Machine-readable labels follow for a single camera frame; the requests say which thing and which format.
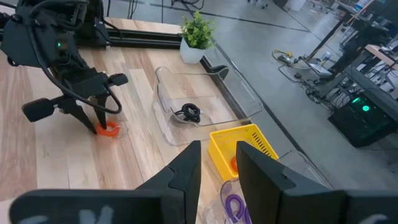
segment white pot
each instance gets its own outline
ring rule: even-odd
[[[206,50],[190,48],[184,38],[180,45],[180,55],[184,63],[198,63],[204,56]]]

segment potted plant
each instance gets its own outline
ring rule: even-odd
[[[215,28],[211,21],[204,20],[199,11],[196,11],[193,21],[184,17],[184,25],[181,26],[182,41],[180,55],[185,63],[198,63],[204,56],[205,50],[212,46],[212,33]]]

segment wooden tabletop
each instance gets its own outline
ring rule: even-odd
[[[110,19],[119,28],[177,33],[179,26]],[[55,98],[60,90],[38,68],[11,67],[0,53],[0,223],[7,223],[12,200],[34,189],[135,189],[167,165],[186,146],[171,146],[162,137],[151,110],[155,69],[203,73],[200,65],[186,65],[178,50],[83,49],[89,66],[108,74],[125,73],[129,83],[114,87],[123,105],[116,118],[124,135],[112,139],[91,134],[70,115],[58,111],[30,123],[21,111],[24,103]],[[187,89],[194,83],[184,83]],[[217,92],[215,85],[201,86]],[[84,106],[91,120],[93,109]],[[204,208],[217,198],[222,180],[202,141],[201,189],[197,222]]]
[[[378,57],[380,60],[382,60],[386,64],[388,64],[388,65],[394,64],[394,61],[391,60],[391,58],[387,57],[385,54],[383,54],[382,52],[379,51],[380,46],[368,44],[365,47],[365,49],[368,50],[369,52],[371,52],[374,56]],[[398,64],[395,64],[393,66],[393,69],[398,70]]]

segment black computer tower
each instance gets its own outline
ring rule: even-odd
[[[368,146],[398,128],[397,123],[364,93],[341,107],[329,121],[354,147]]]

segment green plant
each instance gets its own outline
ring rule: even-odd
[[[211,39],[215,28],[212,25],[212,21],[204,20],[199,11],[196,11],[193,21],[184,17],[184,26],[181,26],[182,37],[191,48],[208,49],[213,45]]]

